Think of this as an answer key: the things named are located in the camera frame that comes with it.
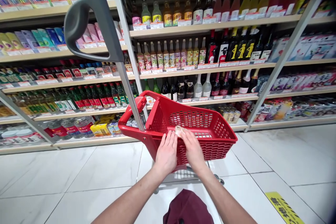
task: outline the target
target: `price label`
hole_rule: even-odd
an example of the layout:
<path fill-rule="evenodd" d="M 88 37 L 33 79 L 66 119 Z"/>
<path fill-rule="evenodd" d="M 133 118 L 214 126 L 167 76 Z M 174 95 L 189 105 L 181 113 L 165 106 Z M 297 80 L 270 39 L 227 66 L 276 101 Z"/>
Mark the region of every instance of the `price label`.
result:
<path fill-rule="evenodd" d="M 163 22 L 155 22 L 150 24 L 151 29 L 161 29 L 163 28 Z"/>

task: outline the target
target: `floor tile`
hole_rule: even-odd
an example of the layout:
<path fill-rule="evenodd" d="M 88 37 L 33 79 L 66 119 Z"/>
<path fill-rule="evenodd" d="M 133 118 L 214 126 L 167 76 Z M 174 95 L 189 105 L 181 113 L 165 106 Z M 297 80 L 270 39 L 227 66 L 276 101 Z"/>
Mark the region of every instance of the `floor tile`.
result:
<path fill-rule="evenodd" d="M 231 150 L 236 155 L 249 173 L 271 172 L 272 169 L 266 162 L 244 141 L 237 135 L 238 141 L 232 146 Z"/>
<path fill-rule="evenodd" d="M 285 224 L 249 174 L 222 179 L 225 188 L 258 224 Z"/>
<path fill-rule="evenodd" d="M 336 181 L 336 159 L 293 136 L 290 128 L 240 136 L 289 186 Z"/>
<path fill-rule="evenodd" d="M 326 223 L 336 208 L 336 183 L 301 185 L 292 189 Z"/>
<path fill-rule="evenodd" d="M 40 153 L 1 198 L 66 192 L 95 148 Z"/>
<path fill-rule="evenodd" d="M 251 176 L 264 193 L 278 192 L 305 224 L 323 224 L 321 218 L 275 172 Z"/>
<path fill-rule="evenodd" d="M 1 224 L 44 224 L 63 194 L 0 199 Z"/>
<path fill-rule="evenodd" d="M 143 143 L 99 146 L 68 191 L 132 186 L 136 182 Z"/>

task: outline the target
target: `shelf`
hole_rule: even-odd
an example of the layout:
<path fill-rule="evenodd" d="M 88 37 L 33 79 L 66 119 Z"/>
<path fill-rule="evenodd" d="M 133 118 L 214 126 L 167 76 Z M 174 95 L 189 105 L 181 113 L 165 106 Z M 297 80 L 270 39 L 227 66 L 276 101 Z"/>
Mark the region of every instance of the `shelf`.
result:
<path fill-rule="evenodd" d="M 95 146 L 95 145 L 107 145 L 107 144 L 120 144 L 125 142 L 137 142 L 138 140 L 135 138 L 131 138 L 128 136 L 116 136 L 116 137 L 92 137 L 89 139 L 80 138 L 74 139 L 71 138 L 65 141 L 58 141 L 53 146 L 59 147 L 61 149 L 66 148 L 75 148 L 75 147 L 86 147 L 86 146 Z"/>
<path fill-rule="evenodd" d="M 231 22 L 221 22 L 221 23 L 211 23 L 211 24 L 199 24 L 191 26 L 180 26 L 180 27 L 165 27 L 161 29 L 150 29 L 150 30 L 133 30 L 130 31 L 131 37 L 134 38 L 145 38 L 145 37 L 164 37 L 170 35 L 179 34 L 195 34 L 197 32 L 205 32 L 214 29 L 224 29 L 231 27 L 242 27 L 242 26 L 253 26 L 253 25 L 266 25 L 273 23 L 286 23 L 294 22 L 300 19 L 301 15 L 290 15 L 282 17 L 272 17 L 254 20 L 238 20 Z"/>
<path fill-rule="evenodd" d="M 116 3 L 114 0 L 109 0 L 108 6 L 110 9 L 116 9 Z M 0 14 L 0 22 L 8 22 L 14 20 L 22 19 L 37 19 L 37 18 L 46 18 L 51 16 L 62 16 L 65 15 L 71 5 L 58 6 L 58 7 L 48 7 L 41 9 L 30 9 L 30 10 L 20 10 L 15 12 L 2 12 Z"/>
<path fill-rule="evenodd" d="M 126 45 L 121 45 L 123 51 L 127 50 Z M 97 53 L 107 53 L 107 47 L 96 47 L 96 48 L 84 48 L 81 49 L 84 53 L 97 54 Z M 70 50 L 65 51 L 55 51 L 55 52 L 42 52 L 37 54 L 24 54 L 15 56 L 0 56 L 0 63 L 2 62 L 14 62 L 14 61 L 26 61 L 26 60 L 41 60 L 46 58 L 59 58 L 66 56 L 74 56 Z"/>
<path fill-rule="evenodd" d="M 271 98 L 281 98 L 281 97 L 290 97 L 290 96 L 301 96 L 301 95 L 319 95 L 323 93 L 334 93 L 336 92 L 336 88 L 330 89 L 317 89 L 310 91 L 299 91 L 299 92 L 291 92 L 291 93 L 278 93 L 278 94 L 269 94 L 266 96 L 267 99 Z"/>
<path fill-rule="evenodd" d="M 246 70 L 246 69 L 256 69 L 256 68 L 273 68 L 276 63 L 264 63 L 264 64 L 250 64 L 250 65 L 240 65 L 240 66 L 227 66 L 222 68 L 209 68 L 209 69 L 195 69 L 195 70 L 178 70 L 176 72 L 162 72 L 162 73 L 151 73 L 146 75 L 140 74 L 140 79 L 152 79 L 152 78 L 163 78 L 170 76 L 184 76 L 184 75 L 195 75 L 195 74 L 208 74 L 213 72 L 226 72 L 226 71 L 236 71 L 236 70 Z"/>

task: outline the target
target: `wine bottle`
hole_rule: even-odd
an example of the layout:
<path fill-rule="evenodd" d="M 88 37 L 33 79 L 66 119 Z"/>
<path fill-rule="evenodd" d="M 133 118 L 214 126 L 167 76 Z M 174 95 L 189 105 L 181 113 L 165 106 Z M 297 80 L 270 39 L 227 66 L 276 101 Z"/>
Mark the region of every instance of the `wine bottle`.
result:
<path fill-rule="evenodd" d="M 251 81 L 251 69 L 247 70 L 246 75 L 243 77 L 243 80 L 240 84 L 239 87 L 239 94 L 246 94 L 248 89 L 249 89 L 249 85 L 250 85 L 250 81 Z"/>

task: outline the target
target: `price tag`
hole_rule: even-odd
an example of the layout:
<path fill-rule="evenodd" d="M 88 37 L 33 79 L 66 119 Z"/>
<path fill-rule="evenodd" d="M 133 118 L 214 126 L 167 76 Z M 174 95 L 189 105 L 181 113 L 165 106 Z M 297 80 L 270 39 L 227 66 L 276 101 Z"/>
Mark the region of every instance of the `price tag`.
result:
<path fill-rule="evenodd" d="M 195 65 L 184 66 L 185 71 L 195 70 Z"/>
<path fill-rule="evenodd" d="M 61 78 L 62 82 L 71 82 L 74 81 L 71 77 Z"/>
<path fill-rule="evenodd" d="M 84 79 L 95 79 L 96 76 L 95 75 L 85 75 Z"/>
<path fill-rule="evenodd" d="M 161 29 L 163 28 L 163 22 L 155 22 L 150 24 L 151 29 Z"/>
<path fill-rule="evenodd" d="M 31 86 L 29 82 L 18 82 L 20 86 Z"/>
<path fill-rule="evenodd" d="M 177 23 L 177 26 L 189 26 L 189 25 L 191 25 L 191 19 L 181 19 Z"/>

